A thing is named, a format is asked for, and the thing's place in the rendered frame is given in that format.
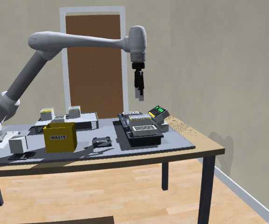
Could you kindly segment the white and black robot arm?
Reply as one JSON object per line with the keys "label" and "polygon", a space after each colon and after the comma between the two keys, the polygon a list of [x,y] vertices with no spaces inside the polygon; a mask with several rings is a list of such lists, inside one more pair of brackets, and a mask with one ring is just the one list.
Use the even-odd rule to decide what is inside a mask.
{"label": "white and black robot arm", "polygon": [[143,63],[146,61],[147,39],[144,27],[133,26],[129,35],[120,40],[46,31],[30,35],[28,45],[36,52],[8,91],[0,94],[0,143],[7,135],[7,132],[2,131],[1,124],[16,114],[19,98],[47,61],[52,60],[62,49],[77,46],[118,48],[130,53],[131,62]]}

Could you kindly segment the yellow waste bin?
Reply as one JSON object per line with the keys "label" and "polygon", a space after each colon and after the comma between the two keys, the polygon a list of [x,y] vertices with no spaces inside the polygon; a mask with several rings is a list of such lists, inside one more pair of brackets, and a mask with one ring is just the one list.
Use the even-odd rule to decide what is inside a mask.
{"label": "yellow waste bin", "polygon": [[48,123],[43,134],[46,153],[74,152],[78,145],[75,122]]}

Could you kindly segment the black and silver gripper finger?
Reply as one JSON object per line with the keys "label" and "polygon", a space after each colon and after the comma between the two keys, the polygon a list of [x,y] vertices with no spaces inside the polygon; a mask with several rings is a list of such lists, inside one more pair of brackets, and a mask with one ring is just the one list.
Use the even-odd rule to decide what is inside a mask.
{"label": "black and silver gripper finger", "polygon": [[136,78],[138,79],[138,85],[139,85],[139,101],[144,101],[144,81],[143,81],[143,71],[139,71],[137,76],[137,72],[136,74]]}
{"label": "black and silver gripper finger", "polygon": [[134,86],[135,86],[135,98],[139,98],[139,85],[138,85],[138,79],[136,78],[136,74],[134,72]]}

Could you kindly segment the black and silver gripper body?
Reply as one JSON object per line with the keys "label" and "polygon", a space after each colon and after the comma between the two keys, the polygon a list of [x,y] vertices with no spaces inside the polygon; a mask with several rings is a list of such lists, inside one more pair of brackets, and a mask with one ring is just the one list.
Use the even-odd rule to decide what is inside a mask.
{"label": "black and silver gripper body", "polygon": [[135,72],[137,72],[137,76],[139,71],[142,71],[142,69],[145,68],[145,63],[132,63],[132,69],[136,69]]}

